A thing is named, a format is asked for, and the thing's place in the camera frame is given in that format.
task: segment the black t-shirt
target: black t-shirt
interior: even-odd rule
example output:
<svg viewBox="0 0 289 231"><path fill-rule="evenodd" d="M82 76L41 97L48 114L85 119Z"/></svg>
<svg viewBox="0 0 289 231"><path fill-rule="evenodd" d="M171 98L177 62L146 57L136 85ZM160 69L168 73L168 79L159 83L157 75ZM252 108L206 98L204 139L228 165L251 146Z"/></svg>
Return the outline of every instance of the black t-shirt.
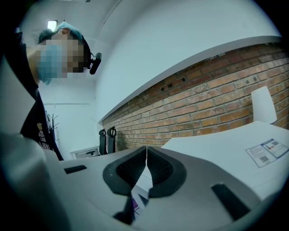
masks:
<svg viewBox="0 0 289 231"><path fill-rule="evenodd" d="M5 52L5 57L16 77L35 100L35 104L31 108L20 133L35 140L43 149L54 151L58 159L63 160L53 138L52 129L49 130L47 125L46 113L38 85L35 83L28 65L26 45L23 43L22 33L14 34L13 40L10 42L9 52Z"/></svg>

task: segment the person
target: person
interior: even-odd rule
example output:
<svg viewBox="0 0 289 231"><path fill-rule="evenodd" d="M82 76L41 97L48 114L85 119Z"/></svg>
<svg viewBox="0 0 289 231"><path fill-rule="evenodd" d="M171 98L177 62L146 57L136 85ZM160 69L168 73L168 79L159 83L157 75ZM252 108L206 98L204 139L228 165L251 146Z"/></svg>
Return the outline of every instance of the person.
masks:
<svg viewBox="0 0 289 231"><path fill-rule="evenodd" d="M15 33L4 55L17 79L35 100L20 133L35 140L43 149L54 151L58 159L63 160L53 130L47 124L38 85L41 81L49 85L52 79L67 78L67 73L83 72L91 57L86 40L78 29L62 22L55 31L41 32L38 44L32 48L23 43L22 32Z"/></svg>

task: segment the barcode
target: barcode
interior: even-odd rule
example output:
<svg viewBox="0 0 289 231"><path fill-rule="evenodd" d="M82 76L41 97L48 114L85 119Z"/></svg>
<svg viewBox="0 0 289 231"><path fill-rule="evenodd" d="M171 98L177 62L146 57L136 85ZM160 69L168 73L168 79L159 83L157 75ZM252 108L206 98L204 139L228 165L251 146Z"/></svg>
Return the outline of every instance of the barcode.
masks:
<svg viewBox="0 0 289 231"><path fill-rule="evenodd" d="M267 156L262 156L262 157L260 157L260 160L264 163L264 162L268 161L269 159L267 158Z"/></svg>
<svg viewBox="0 0 289 231"><path fill-rule="evenodd" d="M277 141L274 141L274 142L272 142L272 144L273 144L274 146L276 146L276 145L278 145L279 143L278 143Z"/></svg>

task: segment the white chair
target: white chair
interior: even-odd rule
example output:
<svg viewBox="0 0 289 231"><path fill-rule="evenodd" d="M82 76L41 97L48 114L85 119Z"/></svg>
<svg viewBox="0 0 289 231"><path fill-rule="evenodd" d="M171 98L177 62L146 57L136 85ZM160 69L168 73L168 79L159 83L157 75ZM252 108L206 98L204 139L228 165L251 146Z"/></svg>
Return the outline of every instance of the white chair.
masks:
<svg viewBox="0 0 289 231"><path fill-rule="evenodd" d="M251 92L253 103L253 119L268 124L277 120L277 115L267 86Z"/></svg>

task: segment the white wall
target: white wall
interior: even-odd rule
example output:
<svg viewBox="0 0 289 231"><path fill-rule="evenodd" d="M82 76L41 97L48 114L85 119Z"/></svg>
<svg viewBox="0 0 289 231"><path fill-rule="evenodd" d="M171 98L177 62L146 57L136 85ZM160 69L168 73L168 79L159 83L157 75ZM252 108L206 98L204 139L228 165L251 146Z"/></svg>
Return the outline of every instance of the white wall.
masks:
<svg viewBox="0 0 289 231"><path fill-rule="evenodd" d="M64 159L71 159L71 151L99 144L95 122L95 80L84 78L55 79L48 86L39 85L47 112L58 117L56 129L58 148Z"/></svg>
<svg viewBox="0 0 289 231"><path fill-rule="evenodd" d="M98 77L97 121L191 64L279 37L267 15L250 0L159 1L131 24Z"/></svg>

